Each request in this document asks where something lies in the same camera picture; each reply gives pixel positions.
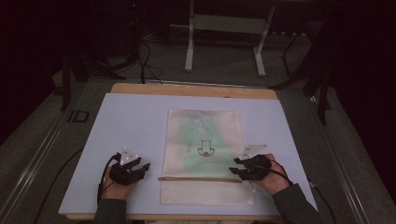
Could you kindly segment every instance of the dark background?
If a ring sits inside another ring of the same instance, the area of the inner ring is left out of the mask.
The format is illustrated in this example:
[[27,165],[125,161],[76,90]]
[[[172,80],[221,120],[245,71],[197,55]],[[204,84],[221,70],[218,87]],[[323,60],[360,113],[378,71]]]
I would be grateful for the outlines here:
[[[119,43],[119,40],[108,40],[102,32],[101,19],[117,18],[113,32],[138,40],[134,33],[122,31],[128,17],[125,11],[116,12],[122,2],[114,2],[116,5],[93,10],[88,0],[1,0],[0,144],[54,91],[51,77],[61,69],[62,56],[67,48],[81,50],[102,61],[106,60],[108,53],[128,53],[119,52],[120,49],[135,50],[134,44],[126,42],[123,48],[116,47],[114,43]],[[212,3],[202,1],[197,10],[218,12]],[[315,66],[316,59],[326,54],[329,48],[335,52],[330,64],[330,84],[336,88],[340,102],[395,201],[396,184],[392,173],[396,171],[396,106],[393,100],[396,86],[393,77],[396,75],[396,4],[391,0],[344,3],[352,7],[337,12],[332,21],[335,25],[321,41],[315,43],[315,53],[306,61],[308,66]],[[271,30],[295,31],[298,16],[308,8],[312,9],[306,5],[298,6],[279,5]],[[166,38],[169,23],[188,24],[187,8],[189,1],[185,0],[147,0],[144,16],[146,23]],[[232,4],[227,6],[227,1],[222,10],[234,16],[246,13],[260,16],[255,7],[247,6],[242,12]],[[96,20],[98,11],[105,16]],[[322,16],[321,7],[314,10],[313,16]]]

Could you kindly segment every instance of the person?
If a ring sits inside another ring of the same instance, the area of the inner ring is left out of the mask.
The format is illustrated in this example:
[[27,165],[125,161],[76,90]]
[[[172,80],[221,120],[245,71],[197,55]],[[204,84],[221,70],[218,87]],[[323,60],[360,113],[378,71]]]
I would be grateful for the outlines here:
[[[272,163],[271,169],[286,175],[283,167],[276,162],[274,155],[267,154],[265,156]],[[126,222],[126,201],[137,183],[129,186],[119,185],[109,178],[109,171],[110,168],[106,171],[102,200],[98,204],[93,224],[123,224]],[[262,180],[255,180],[253,183],[265,189],[272,196],[284,223],[323,223],[322,217],[306,200],[298,184],[291,185],[286,178],[272,172]]]

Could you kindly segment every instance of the hand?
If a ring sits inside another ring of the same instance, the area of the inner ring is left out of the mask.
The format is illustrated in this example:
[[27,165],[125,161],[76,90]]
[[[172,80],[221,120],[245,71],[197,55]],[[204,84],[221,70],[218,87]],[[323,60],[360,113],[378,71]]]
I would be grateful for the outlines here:
[[110,179],[111,167],[106,170],[106,178],[103,184],[102,199],[121,199],[127,200],[137,182],[131,185],[120,185]]
[[[273,154],[267,154],[265,157],[271,161],[272,167],[271,169],[277,172],[280,172],[283,175],[286,175],[285,170],[282,166],[275,162],[275,158]],[[253,183],[258,184],[262,188],[264,188],[270,195],[274,195],[281,191],[282,189],[290,186],[289,182],[282,176],[277,175],[273,172],[270,172],[265,178],[262,180],[255,180]]]

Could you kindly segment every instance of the white table leg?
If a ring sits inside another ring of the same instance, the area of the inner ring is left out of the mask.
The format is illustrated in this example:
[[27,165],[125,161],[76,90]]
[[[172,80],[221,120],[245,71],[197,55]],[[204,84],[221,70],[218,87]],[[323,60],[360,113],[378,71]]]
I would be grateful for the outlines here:
[[275,6],[272,6],[270,8],[270,11],[268,12],[266,23],[262,28],[262,38],[260,40],[260,43],[257,47],[253,48],[254,58],[256,59],[256,66],[257,66],[257,72],[259,73],[259,77],[265,77],[264,64],[262,63],[262,46],[264,45],[265,37],[267,37],[268,35],[268,30],[270,28],[274,11],[275,11]]
[[184,67],[186,72],[192,71],[192,59],[194,56],[194,0],[190,0],[190,25],[189,25],[189,45],[187,46],[186,65]]

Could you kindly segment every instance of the forearm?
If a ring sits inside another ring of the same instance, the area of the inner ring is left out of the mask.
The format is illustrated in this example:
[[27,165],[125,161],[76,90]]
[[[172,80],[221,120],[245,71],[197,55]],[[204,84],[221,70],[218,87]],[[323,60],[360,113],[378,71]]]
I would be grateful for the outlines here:
[[292,185],[273,195],[280,215],[291,223],[323,223],[318,211],[306,200],[300,186]]
[[103,199],[96,209],[93,224],[124,224],[126,221],[126,201]]

